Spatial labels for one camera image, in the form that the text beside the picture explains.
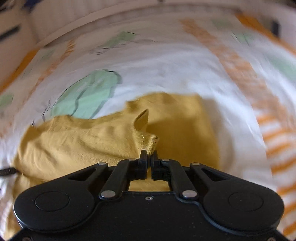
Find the mustard yellow knit sweater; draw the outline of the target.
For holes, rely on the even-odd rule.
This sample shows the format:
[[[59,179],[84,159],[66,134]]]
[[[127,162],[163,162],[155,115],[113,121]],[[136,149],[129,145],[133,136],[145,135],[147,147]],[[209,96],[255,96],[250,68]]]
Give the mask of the mustard yellow knit sweater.
[[[12,198],[99,162],[114,166],[137,158],[142,150],[183,166],[198,162],[220,167],[217,140],[201,97],[152,93],[97,119],[63,115],[29,127],[13,161],[18,174]]]

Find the white leaf-print bed sheet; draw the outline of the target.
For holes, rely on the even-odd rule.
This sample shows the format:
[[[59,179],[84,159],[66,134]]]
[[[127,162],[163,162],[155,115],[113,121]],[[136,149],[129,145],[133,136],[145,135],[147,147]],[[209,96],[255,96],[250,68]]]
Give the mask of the white leaf-print bed sheet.
[[[274,190],[278,229],[295,239],[295,51],[243,14],[185,11],[117,16],[42,48],[1,91],[1,169],[29,127],[68,115],[97,119],[152,93],[198,95],[219,148],[219,170]],[[20,229],[1,177],[1,238]]]

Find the white wooden bed frame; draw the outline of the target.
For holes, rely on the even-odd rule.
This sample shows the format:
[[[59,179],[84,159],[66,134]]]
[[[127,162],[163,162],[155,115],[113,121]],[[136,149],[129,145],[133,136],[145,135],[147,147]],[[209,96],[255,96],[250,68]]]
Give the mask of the white wooden bed frame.
[[[220,6],[278,20],[295,20],[295,1],[40,1],[31,11],[24,4],[25,1],[7,1],[1,6],[1,34],[20,29],[11,42],[4,40],[1,44],[1,81],[14,72],[30,50],[95,20],[126,11],[178,5]]]

